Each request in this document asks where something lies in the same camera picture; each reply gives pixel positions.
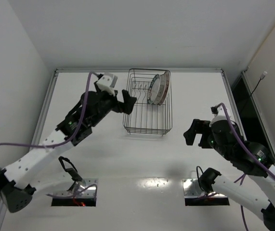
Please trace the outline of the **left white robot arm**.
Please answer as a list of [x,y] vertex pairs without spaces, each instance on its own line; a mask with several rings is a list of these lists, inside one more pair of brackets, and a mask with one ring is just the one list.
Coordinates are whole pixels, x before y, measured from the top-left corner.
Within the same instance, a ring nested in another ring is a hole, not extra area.
[[9,212],[24,209],[33,195],[46,189],[44,182],[35,177],[54,159],[61,159],[66,151],[77,146],[92,133],[95,127],[111,111],[131,114],[137,101],[127,90],[122,90],[123,101],[118,92],[95,82],[95,91],[85,91],[78,103],[64,120],[40,144],[14,163],[0,167],[0,198]]

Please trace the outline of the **green rim plate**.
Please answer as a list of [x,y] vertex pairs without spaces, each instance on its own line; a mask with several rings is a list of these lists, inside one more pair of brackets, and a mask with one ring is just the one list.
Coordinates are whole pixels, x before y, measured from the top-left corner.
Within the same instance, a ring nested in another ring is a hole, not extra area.
[[148,104],[153,104],[156,97],[157,97],[157,93],[160,87],[160,75],[156,74],[150,85],[149,85],[149,89],[148,89],[148,95],[147,95],[147,103]]

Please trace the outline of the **black rim flower plate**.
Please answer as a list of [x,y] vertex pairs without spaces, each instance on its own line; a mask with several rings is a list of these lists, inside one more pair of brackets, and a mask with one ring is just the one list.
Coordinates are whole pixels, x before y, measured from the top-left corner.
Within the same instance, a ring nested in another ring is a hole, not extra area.
[[163,94],[165,92],[166,85],[167,85],[166,74],[162,74],[162,75],[160,75],[160,78],[159,78],[159,87],[156,91],[155,99],[153,101],[153,104],[161,105],[161,101],[163,99]]

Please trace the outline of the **orange sunburst plate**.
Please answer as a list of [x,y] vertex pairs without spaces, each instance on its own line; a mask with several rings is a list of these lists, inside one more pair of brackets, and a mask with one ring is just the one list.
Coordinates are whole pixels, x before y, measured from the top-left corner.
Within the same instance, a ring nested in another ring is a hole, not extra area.
[[165,76],[166,84],[165,84],[164,92],[163,92],[162,98],[159,102],[159,105],[162,105],[164,103],[164,101],[169,93],[169,88],[170,88],[170,71],[169,70],[165,71],[163,75]]

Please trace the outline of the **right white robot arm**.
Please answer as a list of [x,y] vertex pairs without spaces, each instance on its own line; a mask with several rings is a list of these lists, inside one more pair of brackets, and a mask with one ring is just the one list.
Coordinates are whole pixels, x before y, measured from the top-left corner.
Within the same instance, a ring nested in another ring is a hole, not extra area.
[[268,231],[275,231],[275,161],[266,147],[244,141],[238,125],[228,119],[194,118],[183,131],[187,146],[212,149],[242,175],[230,180],[219,170],[196,166],[195,175],[183,179],[184,194],[194,205],[210,198],[229,198],[254,214]]

